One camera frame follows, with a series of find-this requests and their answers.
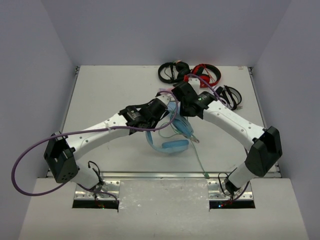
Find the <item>light blue headphones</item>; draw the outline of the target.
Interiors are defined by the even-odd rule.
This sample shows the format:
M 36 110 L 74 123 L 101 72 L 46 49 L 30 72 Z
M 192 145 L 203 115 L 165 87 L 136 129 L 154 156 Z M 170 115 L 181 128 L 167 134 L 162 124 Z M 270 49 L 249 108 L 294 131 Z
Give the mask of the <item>light blue headphones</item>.
M 197 141 L 197 139 L 194 138 L 194 130 L 187 117 L 181 116 L 178 112 L 175 118 L 173 118 L 176 109 L 180 111 L 180 105 L 170 102 L 168 105 L 168 117 L 169 120 L 172 121 L 169 125 L 171 127 L 172 134 L 162 135 L 161 132 L 158 131 L 158 135 L 164 139 L 170 139 L 176 136 L 184 137 L 184 139 L 165 141 L 161 144 L 161 146 L 157 146 L 154 145 L 152 133 L 147 131 L 145 133 L 146 141 L 149 146 L 157 152 L 168 155 L 179 154 L 189 148 L 189 143 L 191 140 Z

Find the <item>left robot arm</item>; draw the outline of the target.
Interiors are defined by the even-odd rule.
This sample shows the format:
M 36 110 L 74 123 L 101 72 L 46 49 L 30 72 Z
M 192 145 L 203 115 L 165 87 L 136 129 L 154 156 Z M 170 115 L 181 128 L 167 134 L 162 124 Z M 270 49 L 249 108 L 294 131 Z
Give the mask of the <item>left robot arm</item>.
M 76 134 L 53 133 L 44 159 L 56 183 L 74 182 L 91 191 L 104 189 L 98 170 L 80 163 L 80 158 L 110 141 L 155 128 L 168 112 L 169 102 L 169 96 L 158 95 L 146 104 L 127 106 L 107 120 Z

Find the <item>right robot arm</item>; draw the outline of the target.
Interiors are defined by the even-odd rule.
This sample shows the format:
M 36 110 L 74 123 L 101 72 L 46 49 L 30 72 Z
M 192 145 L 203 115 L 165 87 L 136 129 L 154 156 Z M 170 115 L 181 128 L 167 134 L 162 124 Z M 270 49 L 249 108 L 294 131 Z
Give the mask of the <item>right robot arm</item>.
M 180 115 L 199 117 L 218 126 L 248 151 L 245 161 L 224 180 L 225 189 L 231 195 L 253 178 L 264 177 L 283 155 L 277 128 L 264 128 L 246 120 L 224 106 L 212 93 L 197 93 L 188 82 L 177 84 L 172 93 L 180 102 Z

